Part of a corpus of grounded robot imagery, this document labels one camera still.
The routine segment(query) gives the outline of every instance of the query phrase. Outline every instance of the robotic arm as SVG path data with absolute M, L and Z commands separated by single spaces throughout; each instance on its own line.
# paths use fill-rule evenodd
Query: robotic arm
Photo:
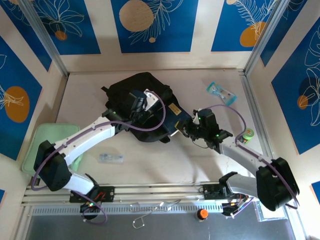
M 148 117 L 153 116 L 154 113 L 161 109 L 164 113 L 163 119 L 156 127 L 148 130 L 155 130 L 163 124 L 166 105 L 156 93 L 148 91 L 148 89 L 144 92 L 131 91 L 124 102 L 116 107 L 109 108 L 96 121 L 80 132 L 54 144 L 44 141 L 39 146 L 34 163 L 35 175 L 39 175 L 51 191 L 68 189 L 75 193 L 75 202 L 87 202 L 76 192 L 94 199 L 96 202 L 105 202 L 105 195 L 101 193 L 104 192 L 104 188 L 112 187 L 99 186 L 88 174 L 76 173 L 69 169 L 68 166 L 79 155 L 94 145 L 113 137 L 123 130 L 128 131 L 129 128 L 139 131 L 146 130 L 136 126 L 143 126 Z M 284 159 L 272 160 L 247 148 L 245 145 L 223 144 L 223 140 L 232 137 L 232 134 L 219 129 L 212 111 L 206 108 L 194 111 L 194 115 L 194 118 L 190 117 L 187 120 L 178 121 L 175 126 L 176 129 L 193 141 L 200 138 L 204 139 L 209 148 L 237 161 L 255 176 L 255 178 L 246 177 L 236 172 L 230 172 L 219 180 L 219 184 L 203 185 L 203 190 L 206 192 L 205 199 L 226 199 L 234 194 L 242 194 L 259 198 L 269 210 L 275 211 L 299 194 L 297 183 L 288 163 Z M 284 180 L 289 183 L 294 196 L 274 171 L 269 166 L 265 166 L 256 156 L 263 157 L 280 172 Z M 34 183 L 35 179 L 32 182 L 32 189 L 34 189 Z M 113 200 L 113 194 L 108 197 L 110 198 L 109 200 Z

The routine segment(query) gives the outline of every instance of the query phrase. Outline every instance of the yellow label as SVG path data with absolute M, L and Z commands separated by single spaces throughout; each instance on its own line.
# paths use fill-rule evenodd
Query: yellow label
M 178 108 L 174 103 L 171 103 L 169 105 L 169 108 L 171 109 L 171 111 L 175 114 L 175 115 L 179 115 L 181 113 L 180 108 Z

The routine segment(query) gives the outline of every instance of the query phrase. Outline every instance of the white table surface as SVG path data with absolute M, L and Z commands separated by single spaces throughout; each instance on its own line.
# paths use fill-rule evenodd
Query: white table surface
M 218 96 L 206 91 L 215 81 L 237 95 L 231 107 L 245 118 L 247 126 L 256 130 L 248 102 L 242 87 L 239 72 L 232 70 L 160 70 L 150 71 L 163 84 L 169 85 L 179 104 L 189 114 L 193 109 L 223 103 Z M 81 128 L 93 123 L 106 110 L 108 100 L 102 86 L 128 78 L 138 72 L 103 72 L 71 74 L 59 110 L 57 123 L 77 124 Z M 217 123 L 235 136 L 243 129 L 240 118 L 224 107 L 212 109 Z M 197 144 L 206 146 L 202 140 Z M 262 152 L 258 136 L 249 146 Z M 119 153 L 124 156 L 123 164 L 98 161 L 102 153 Z M 202 149 L 189 138 L 177 133 L 171 142 L 145 143 L 138 141 L 130 132 L 121 132 L 106 139 L 84 153 L 78 172 L 90 174 L 100 184 L 155 184 L 217 181 L 220 177 L 236 171 L 249 176 L 246 169 L 230 158 L 211 149 Z

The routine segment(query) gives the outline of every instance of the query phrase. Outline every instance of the metal grate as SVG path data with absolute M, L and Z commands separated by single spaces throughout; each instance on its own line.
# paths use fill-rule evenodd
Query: metal grate
M 150 208 L 154 208 L 157 204 L 141 204 L 138 206 L 130 207 L 130 204 L 113 204 L 113 205 L 102 205 L 103 210 L 106 211 L 108 215 L 127 215 L 127 214 L 140 214 L 149 212 Z M 209 213 L 222 213 L 223 208 L 221 204 L 215 202 L 209 203 L 179 203 L 172 206 L 170 211 L 169 206 L 161 206 L 158 211 L 153 212 L 153 214 L 185 214 L 185 213 L 195 213 L 198 209 L 206 209 Z M 33 209 L 32 216 L 67 216 L 67 215 L 80 215 L 80 206 L 35 206 Z

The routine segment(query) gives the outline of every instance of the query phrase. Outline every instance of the green cloth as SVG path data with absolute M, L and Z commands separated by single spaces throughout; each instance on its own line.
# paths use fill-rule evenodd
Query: green cloth
M 31 141 L 28 152 L 24 158 L 22 164 L 22 171 L 34 176 L 34 164 L 38 152 L 39 145 L 48 140 L 50 143 L 55 143 L 57 141 L 63 140 L 71 135 L 79 132 L 80 127 L 74 124 L 65 123 L 44 123 L 41 124 L 35 131 L 33 139 Z M 74 171 L 78 170 L 79 163 L 83 155 L 80 155 L 70 166 Z

